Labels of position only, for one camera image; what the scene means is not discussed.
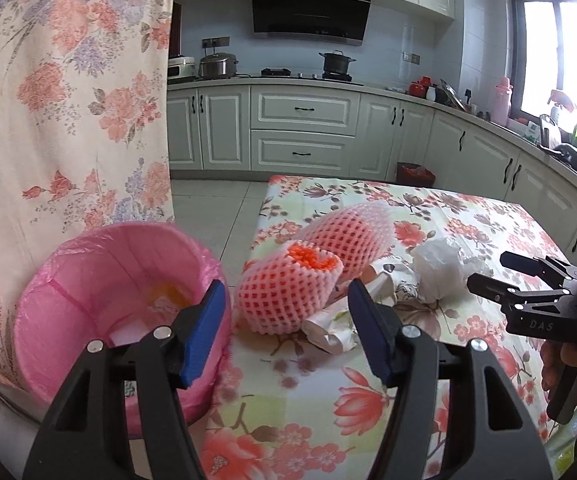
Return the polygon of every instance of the bottle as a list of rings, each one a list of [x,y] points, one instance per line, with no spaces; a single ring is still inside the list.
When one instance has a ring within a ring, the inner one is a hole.
[[[508,113],[510,112],[510,97],[513,94],[513,87],[510,85],[508,77],[499,80],[495,86],[495,102],[492,108],[491,121],[495,124],[506,126]]]

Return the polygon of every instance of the trash can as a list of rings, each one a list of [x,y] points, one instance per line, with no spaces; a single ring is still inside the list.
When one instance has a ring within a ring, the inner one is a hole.
[[[419,164],[398,162],[395,175],[397,186],[433,187],[435,175]]]
[[[113,224],[63,243],[27,285],[15,319],[14,346],[22,375],[44,403],[92,339],[133,343],[199,303],[214,280],[226,283],[210,251],[171,224]],[[191,424],[210,405],[231,328],[230,299],[204,372],[179,390]],[[126,397],[128,433],[141,435],[137,396]]]

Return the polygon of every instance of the floral curtain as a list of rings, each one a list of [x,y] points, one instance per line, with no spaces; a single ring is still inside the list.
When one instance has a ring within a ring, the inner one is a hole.
[[[63,241],[171,221],[172,0],[0,0],[0,382],[15,307]]]

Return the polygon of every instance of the floral tablecloth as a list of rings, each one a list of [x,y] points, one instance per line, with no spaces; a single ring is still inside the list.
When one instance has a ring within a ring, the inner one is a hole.
[[[516,204],[432,189],[375,182],[275,176],[260,211],[247,266],[289,240],[303,226],[344,206],[385,201],[397,243],[393,254],[411,259],[412,248],[432,237],[454,238],[467,256],[487,259],[497,279],[524,289],[545,288],[538,278],[504,269],[499,255],[561,251]],[[545,413],[541,342],[505,331],[497,304],[465,291],[435,304],[398,304],[404,323],[433,338],[465,344],[483,338],[524,401],[541,438],[557,433]],[[260,335],[243,319],[235,325],[222,361],[201,460],[215,480],[319,480],[366,478],[393,404],[369,370],[361,349],[332,356],[303,333]],[[447,429],[448,384],[437,393],[435,434],[426,475],[439,471]],[[551,453],[555,469],[569,460]]]

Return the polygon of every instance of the countertop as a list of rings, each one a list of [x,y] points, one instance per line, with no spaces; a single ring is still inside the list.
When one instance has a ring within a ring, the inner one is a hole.
[[[212,86],[229,86],[229,85],[288,85],[288,86],[312,86],[318,88],[331,88],[335,90],[346,90],[351,92],[360,92],[365,94],[379,95],[384,97],[392,97],[394,99],[399,99],[400,101],[411,102],[418,105],[428,106],[434,108],[435,110],[440,110],[447,114],[451,114],[457,118],[460,118],[468,123],[475,124],[484,130],[489,131],[491,134],[497,135],[502,139],[510,142],[511,144],[520,148],[524,153],[531,155],[532,157],[538,159],[542,164],[545,164],[551,168],[555,173],[559,174],[562,178],[569,181],[573,186],[577,187],[577,173],[572,171],[567,166],[563,165],[561,162],[555,160],[549,155],[542,152],[537,146],[528,142],[526,139],[516,134],[515,132],[499,126],[498,124],[489,123],[484,119],[477,118],[473,115],[462,112],[461,110],[456,110],[455,108],[450,108],[438,103],[430,102],[419,97],[413,97],[406,94],[401,94],[399,92],[393,92],[387,90],[382,84],[375,84],[366,81],[358,81],[362,84],[351,85],[342,82],[335,81],[323,81],[321,79],[299,79],[299,78],[274,78],[274,77],[237,77],[230,79],[214,79],[209,81],[196,80],[187,83],[179,84],[169,84],[168,91],[183,90],[189,88],[207,88]]]

